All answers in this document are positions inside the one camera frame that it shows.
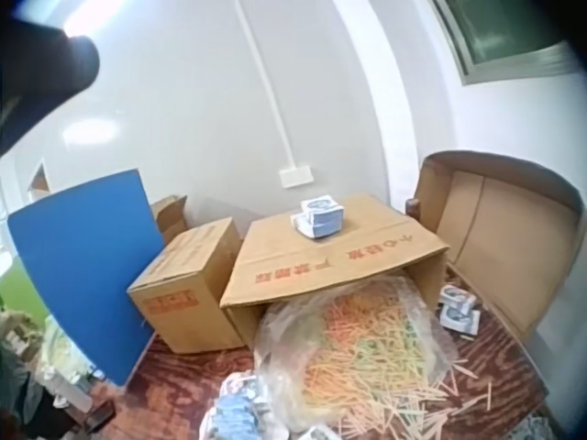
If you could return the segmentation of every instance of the plastic bag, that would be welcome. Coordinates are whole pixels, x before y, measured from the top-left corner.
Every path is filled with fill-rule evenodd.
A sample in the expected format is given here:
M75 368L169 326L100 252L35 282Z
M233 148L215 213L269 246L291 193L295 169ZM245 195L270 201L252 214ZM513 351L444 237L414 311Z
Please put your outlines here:
M456 357L403 272L273 304L255 347L270 406L298 433L442 379Z

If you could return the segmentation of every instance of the blue board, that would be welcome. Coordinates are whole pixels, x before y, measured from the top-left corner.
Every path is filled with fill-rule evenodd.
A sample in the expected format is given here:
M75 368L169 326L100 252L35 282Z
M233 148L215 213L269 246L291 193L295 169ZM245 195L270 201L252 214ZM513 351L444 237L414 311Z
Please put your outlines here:
M57 192L11 214L8 227L65 333L124 385L153 335L127 287L163 249L138 171Z

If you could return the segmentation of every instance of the wall socket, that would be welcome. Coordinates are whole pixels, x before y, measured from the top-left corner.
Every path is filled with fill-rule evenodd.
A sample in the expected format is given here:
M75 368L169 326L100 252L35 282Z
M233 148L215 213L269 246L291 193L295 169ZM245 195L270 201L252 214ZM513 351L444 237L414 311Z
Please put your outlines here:
M283 188L293 188L314 181L312 169L307 165L290 168L288 170L281 170L279 171L279 177L282 179Z

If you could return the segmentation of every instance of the white pipe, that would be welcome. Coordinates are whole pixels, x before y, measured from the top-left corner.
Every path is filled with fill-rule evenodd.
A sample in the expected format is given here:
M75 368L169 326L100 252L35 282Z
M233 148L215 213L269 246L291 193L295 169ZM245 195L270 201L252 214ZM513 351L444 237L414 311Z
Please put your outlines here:
M247 15L245 14L245 10L240 3L240 0L235 0L235 9L237 11L238 22L240 23L242 31L245 34L245 39L249 45L250 53L253 57L253 60L255 61L261 82L263 83L263 88L267 94L269 106L271 107L271 113L273 114L275 125L277 126L277 132L282 139L283 149L285 150L285 156L287 158L289 168L297 168L294 159L294 152L292 151L292 144L287 134L287 130L285 129L285 124L283 123L282 112L279 108L279 104L277 103L277 97L275 96L271 79L269 78L269 74L265 68L265 63L263 62L263 58L261 57L259 51L259 45L257 44L252 28L250 27L249 20L247 19Z

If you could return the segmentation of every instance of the cardboard box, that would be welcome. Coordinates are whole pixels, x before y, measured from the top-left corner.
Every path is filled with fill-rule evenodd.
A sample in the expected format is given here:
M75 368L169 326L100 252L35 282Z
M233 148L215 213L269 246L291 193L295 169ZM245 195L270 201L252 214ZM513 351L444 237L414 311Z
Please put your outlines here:
M188 229L183 216L186 200L187 196L179 198L176 195L170 195L150 206L165 246Z
M243 346L218 306L240 244L230 218L191 229L177 236L128 288L174 353Z
M567 277L585 235L579 191L535 163L470 151L424 162L421 222L449 265L523 339Z
M250 226L222 300L252 347L267 303L404 268L436 310L448 250L416 220L368 195L340 201L343 229L314 241L291 225L290 214Z

